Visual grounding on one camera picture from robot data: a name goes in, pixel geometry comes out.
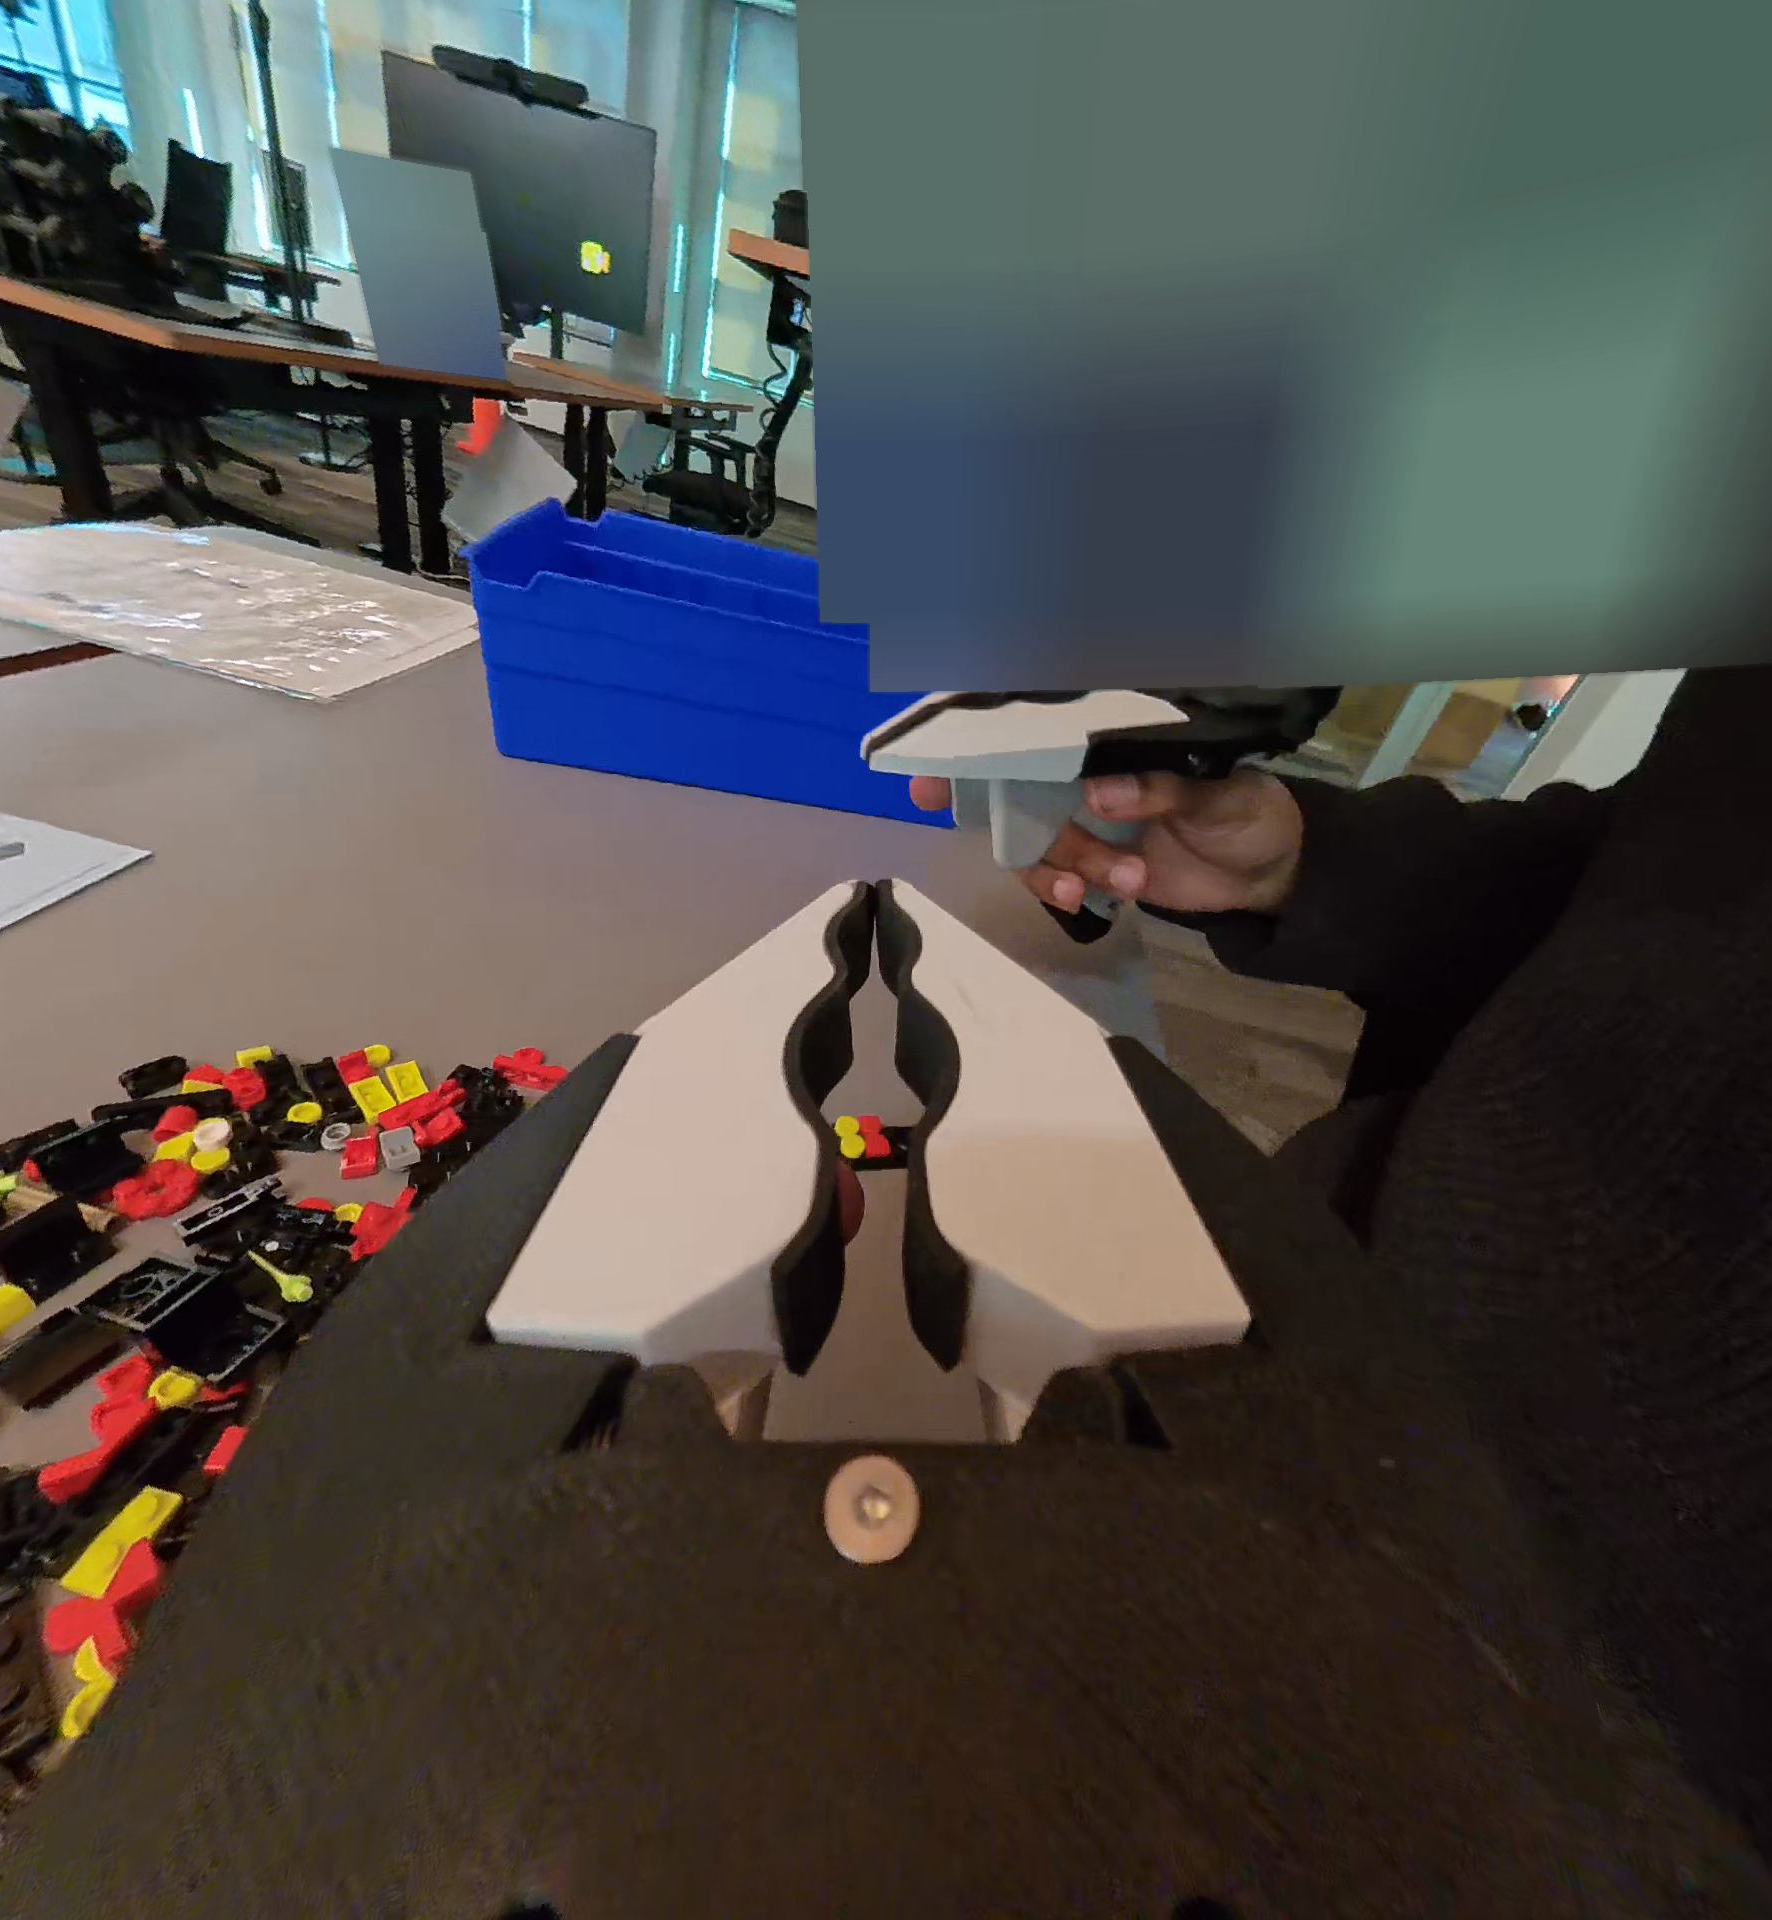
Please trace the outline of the pile of loose lego pieces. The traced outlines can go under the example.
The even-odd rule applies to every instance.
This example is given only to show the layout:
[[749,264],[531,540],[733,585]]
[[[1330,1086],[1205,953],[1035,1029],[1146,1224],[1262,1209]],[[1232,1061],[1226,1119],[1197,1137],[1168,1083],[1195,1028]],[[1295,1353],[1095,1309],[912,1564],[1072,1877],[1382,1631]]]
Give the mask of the pile of loose lego pieces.
[[168,1053],[0,1140],[0,1826],[104,1706],[249,1425],[438,1188],[559,1086],[382,1044]]

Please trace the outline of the blue plastic bin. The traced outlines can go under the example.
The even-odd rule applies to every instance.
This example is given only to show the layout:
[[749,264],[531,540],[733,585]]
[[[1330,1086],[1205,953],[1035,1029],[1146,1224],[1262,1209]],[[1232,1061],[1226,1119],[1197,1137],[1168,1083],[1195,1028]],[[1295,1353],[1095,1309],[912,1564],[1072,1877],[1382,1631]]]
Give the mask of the blue plastic bin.
[[499,754],[945,826],[861,761],[912,694],[821,619],[815,556],[556,501],[463,556]]

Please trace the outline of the small lego assembly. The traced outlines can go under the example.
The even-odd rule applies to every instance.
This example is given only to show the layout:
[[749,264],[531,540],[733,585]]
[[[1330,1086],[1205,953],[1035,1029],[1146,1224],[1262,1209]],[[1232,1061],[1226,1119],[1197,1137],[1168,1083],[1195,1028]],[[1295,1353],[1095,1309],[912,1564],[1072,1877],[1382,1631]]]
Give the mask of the small lego assembly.
[[836,1118],[836,1224],[851,1242],[866,1218],[866,1178],[905,1170],[912,1130],[875,1115]]

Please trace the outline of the large black monitor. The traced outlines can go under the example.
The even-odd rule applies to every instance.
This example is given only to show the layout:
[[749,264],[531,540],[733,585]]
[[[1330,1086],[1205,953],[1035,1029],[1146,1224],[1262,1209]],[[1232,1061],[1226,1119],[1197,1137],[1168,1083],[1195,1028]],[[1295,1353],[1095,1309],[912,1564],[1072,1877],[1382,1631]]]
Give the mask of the large black monitor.
[[381,53],[388,156],[463,170],[505,312],[643,333],[659,135],[460,84],[433,59]]

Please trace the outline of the black office chair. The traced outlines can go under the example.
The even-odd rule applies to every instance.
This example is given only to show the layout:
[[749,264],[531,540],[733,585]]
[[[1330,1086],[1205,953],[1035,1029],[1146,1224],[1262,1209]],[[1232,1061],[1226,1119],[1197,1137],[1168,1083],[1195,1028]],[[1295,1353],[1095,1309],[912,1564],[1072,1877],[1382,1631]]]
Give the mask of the black office chair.
[[679,427],[640,492],[668,501],[676,526],[764,540],[779,519],[779,441]]

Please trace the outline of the black webcam bar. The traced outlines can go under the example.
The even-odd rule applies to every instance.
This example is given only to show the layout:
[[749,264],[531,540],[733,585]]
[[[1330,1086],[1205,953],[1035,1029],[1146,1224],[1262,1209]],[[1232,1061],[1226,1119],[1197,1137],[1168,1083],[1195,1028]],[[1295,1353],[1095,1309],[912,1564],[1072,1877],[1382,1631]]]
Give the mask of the black webcam bar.
[[556,111],[575,111],[575,114],[589,111],[587,84],[536,72],[505,57],[463,50],[459,45],[433,45],[430,59],[450,78],[516,98],[522,105],[556,108]]

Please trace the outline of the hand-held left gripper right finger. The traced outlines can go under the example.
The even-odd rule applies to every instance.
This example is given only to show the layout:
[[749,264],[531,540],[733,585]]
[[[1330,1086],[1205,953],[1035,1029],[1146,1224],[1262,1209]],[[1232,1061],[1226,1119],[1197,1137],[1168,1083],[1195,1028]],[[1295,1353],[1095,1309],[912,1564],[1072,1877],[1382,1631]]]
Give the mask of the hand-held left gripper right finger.
[[1063,1372],[1229,1348],[1255,1321],[1114,1037],[912,883],[879,883],[908,1143],[905,1299],[1018,1441]]

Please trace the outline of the black equipment rack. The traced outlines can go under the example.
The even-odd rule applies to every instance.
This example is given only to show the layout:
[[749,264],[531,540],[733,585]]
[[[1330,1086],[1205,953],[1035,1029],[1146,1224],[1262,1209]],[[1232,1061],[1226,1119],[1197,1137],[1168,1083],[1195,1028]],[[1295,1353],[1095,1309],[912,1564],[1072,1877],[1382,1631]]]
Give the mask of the black equipment rack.
[[170,302],[153,198],[108,125],[0,93],[0,275],[125,308]]

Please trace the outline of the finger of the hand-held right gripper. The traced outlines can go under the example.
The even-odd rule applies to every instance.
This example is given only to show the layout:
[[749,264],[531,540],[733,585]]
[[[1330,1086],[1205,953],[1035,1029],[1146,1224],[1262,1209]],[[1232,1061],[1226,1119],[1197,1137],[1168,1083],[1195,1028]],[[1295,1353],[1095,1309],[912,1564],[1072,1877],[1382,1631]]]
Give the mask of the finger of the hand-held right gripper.
[[1086,751],[1114,734],[1191,724],[1191,712],[1152,691],[929,691],[861,736],[875,772],[908,778],[1072,781]]

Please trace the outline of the person's right hand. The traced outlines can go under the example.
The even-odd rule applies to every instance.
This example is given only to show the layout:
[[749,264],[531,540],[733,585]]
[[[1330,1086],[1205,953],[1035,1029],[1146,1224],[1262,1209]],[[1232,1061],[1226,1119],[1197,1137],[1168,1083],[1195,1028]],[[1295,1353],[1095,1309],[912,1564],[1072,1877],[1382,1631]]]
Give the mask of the person's right hand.
[[1125,838],[1068,821],[1038,862],[1014,871],[1041,905],[1075,914],[1102,893],[1176,914],[1279,914],[1294,893],[1306,817],[1268,772],[1117,772],[1084,781],[1084,809]]

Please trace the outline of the long wooden desk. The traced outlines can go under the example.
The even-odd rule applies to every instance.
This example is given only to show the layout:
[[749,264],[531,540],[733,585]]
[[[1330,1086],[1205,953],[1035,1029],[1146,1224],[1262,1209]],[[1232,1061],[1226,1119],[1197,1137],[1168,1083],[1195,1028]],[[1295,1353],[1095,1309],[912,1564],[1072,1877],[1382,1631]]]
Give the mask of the long wooden desk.
[[156,387],[201,378],[224,403],[273,417],[364,420],[381,564],[450,576],[444,426],[463,399],[545,400],[577,417],[580,514],[605,510],[613,414],[668,417],[676,399],[571,361],[513,355],[504,375],[397,367],[361,349],[153,317],[52,284],[0,275],[0,333],[32,394],[67,522],[111,522],[114,493],[91,417],[111,411],[104,378]]

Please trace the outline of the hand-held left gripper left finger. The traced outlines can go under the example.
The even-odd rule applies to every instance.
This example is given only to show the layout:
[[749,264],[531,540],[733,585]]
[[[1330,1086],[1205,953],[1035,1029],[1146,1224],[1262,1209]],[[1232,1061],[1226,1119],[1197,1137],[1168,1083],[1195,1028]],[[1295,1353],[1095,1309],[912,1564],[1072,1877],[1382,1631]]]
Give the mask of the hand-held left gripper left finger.
[[493,1342],[691,1366],[725,1398],[818,1362],[846,1278],[827,1095],[875,905],[867,880],[830,887],[632,1037],[490,1299]]

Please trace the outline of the grey panel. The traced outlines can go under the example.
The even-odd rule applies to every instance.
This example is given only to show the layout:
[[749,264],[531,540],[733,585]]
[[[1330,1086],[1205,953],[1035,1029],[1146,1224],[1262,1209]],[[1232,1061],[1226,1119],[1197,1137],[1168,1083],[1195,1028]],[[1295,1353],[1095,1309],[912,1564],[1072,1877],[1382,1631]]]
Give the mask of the grey panel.
[[331,150],[373,355],[402,370],[504,379],[510,355],[474,180]]

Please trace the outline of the person's right forearm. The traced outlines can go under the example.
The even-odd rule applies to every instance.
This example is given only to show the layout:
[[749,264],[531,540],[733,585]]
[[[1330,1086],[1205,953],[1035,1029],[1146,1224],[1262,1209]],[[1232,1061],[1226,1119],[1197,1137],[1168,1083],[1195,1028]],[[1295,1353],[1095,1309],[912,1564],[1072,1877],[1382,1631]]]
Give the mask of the person's right forearm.
[[1547,937],[1620,812],[1620,784],[1457,799],[1430,778],[1286,778],[1301,859],[1283,905],[1186,917],[1243,977],[1363,1011],[1348,1098],[1422,1086]]

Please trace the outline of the clear plastic bag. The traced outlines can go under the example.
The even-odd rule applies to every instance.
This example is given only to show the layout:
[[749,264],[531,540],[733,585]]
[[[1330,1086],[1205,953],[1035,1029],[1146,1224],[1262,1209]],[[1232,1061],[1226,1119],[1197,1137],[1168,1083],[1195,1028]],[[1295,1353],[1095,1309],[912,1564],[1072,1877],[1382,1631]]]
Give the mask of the clear plastic bag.
[[242,531],[0,531],[0,619],[331,704],[474,649],[466,597]]

